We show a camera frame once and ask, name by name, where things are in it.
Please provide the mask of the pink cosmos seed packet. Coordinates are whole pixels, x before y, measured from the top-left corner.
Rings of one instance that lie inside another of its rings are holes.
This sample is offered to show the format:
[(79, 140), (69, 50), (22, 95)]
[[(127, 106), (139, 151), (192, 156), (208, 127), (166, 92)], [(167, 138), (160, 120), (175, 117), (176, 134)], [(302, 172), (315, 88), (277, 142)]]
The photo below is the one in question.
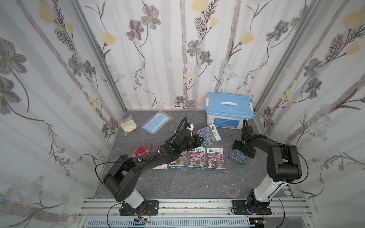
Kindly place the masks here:
[(208, 171), (226, 172), (222, 148), (207, 148), (207, 168)]
[(191, 151), (189, 169), (207, 171), (205, 148), (197, 147)]

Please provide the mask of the white back-side seed packet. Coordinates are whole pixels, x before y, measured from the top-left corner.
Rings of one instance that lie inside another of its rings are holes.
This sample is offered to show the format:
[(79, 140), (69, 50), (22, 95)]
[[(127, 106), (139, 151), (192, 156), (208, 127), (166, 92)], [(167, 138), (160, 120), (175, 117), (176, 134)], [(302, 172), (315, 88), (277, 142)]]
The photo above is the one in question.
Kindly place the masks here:
[(187, 167), (187, 152), (181, 153), (180, 157), (169, 164), (169, 169), (186, 170)]

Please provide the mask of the lavender seed packet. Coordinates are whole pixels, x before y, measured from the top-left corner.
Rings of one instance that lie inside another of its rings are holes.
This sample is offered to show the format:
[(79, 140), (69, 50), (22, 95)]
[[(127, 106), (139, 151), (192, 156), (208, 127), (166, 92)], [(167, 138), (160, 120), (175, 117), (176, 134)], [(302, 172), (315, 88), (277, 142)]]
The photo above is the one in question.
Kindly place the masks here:
[(200, 137), (204, 138), (204, 142), (202, 143), (202, 147), (204, 148), (221, 140), (218, 130), (214, 124), (199, 129), (197, 133)]
[(247, 156), (244, 155), (241, 151), (239, 150), (231, 150), (231, 152), (229, 153), (228, 156), (231, 160), (237, 162), (238, 164), (244, 165), (246, 163), (247, 160)]

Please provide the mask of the hollyhock seed packet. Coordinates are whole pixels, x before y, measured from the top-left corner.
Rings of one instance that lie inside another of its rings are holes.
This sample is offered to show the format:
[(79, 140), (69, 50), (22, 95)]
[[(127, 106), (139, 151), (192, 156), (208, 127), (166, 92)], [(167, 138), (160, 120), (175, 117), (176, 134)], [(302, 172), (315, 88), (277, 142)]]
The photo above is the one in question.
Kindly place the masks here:
[[(159, 150), (160, 150), (160, 148), (158, 147), (154, 150), (154, 152), (157, 152)], [(159, 165), (159, 166), (153, 168), (153, 170), (167, 170), (167, 169), (168, 169), (167, 164), (162, 164), (162, 165)]]
[(136, 148), (133, 156), (144, 156), (150, 153), (151, 150), (151, 145), (150, 144), (145, 144), (145, 145), (141, 145), (139, 147)]

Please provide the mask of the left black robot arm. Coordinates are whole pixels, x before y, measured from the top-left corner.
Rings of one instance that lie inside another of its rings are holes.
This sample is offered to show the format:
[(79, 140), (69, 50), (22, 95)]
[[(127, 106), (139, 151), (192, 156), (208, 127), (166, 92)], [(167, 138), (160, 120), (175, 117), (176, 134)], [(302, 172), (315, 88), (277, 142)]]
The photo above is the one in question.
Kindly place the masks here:
[(117, 202), (127, 205), (130, 213), (143, 214), (147, 209), (147, 200), (136, 189), (140, 175), (159, 165), (177, 160), (183, 152), (200, 147), (203, 142), (203, 137), (194, 135), (190, 130), (182, 129), (170, 137), (156, 152), (135, 157), (129, 157), (126, 154), (120, 156), (102, 182)]

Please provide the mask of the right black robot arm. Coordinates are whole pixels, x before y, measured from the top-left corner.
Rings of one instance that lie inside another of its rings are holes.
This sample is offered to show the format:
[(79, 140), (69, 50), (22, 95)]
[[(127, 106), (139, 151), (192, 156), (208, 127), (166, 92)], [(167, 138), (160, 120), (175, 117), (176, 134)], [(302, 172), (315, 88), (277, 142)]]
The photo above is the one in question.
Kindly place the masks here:
[(296, 146), (255, 134), (251, 126), (243, 126), (240, 140), (232, 146), (233, 151), (253, 159), (257, 148), (267, 154), (267, 175), (258, 187), (250, 191), (245, 202), (245, 210), (253, 215), (269, 209), (272, 198), (282, 187), (302, 177)]

